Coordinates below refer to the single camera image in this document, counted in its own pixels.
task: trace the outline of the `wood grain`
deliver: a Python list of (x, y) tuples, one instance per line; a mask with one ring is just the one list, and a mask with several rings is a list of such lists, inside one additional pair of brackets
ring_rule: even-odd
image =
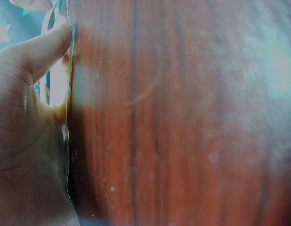
[(291, 0), (69, 0), (82, 226), (291, 226)]

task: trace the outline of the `finger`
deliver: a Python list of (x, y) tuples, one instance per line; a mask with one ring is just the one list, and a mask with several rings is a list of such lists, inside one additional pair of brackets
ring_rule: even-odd
[(31, 40), (14, 45), (6, 50), (9, 63), (24, 70), (19, 76), (29, 73), (36, 83), (64, 55), (71, 40), (71, 28), (66, 19), (57, 28)]
[(53, 5), (50, 0), (9, 0), (13, 5), (29, 11), (47, 11)]

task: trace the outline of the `white star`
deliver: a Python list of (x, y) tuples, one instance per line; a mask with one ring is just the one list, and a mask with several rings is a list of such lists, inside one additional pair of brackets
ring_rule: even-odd
[(9, 36), (8, 36), (8, 30), (10, 28), (11, 24), (2, 26), (0, 24), (0, 44), (4, 41), (9, 41)]

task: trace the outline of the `hand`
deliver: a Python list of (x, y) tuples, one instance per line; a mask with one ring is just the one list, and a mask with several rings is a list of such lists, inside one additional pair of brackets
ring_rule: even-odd
[[(32, 7), (40, 0), (26, 2)], [(73, 217), (61, 131), (34, 89), (70, 39), (65, 22), (0, 51), (0, 226), (64, 226)]]

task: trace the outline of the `teal fabric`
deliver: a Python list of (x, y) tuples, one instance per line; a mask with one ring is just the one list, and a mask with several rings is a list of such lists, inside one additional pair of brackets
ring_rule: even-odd
[[(0, 49), (40, 35), (45, 13), (29, 12), (0, 0)], [(36, 90), (40, 94), (39, 83)]]

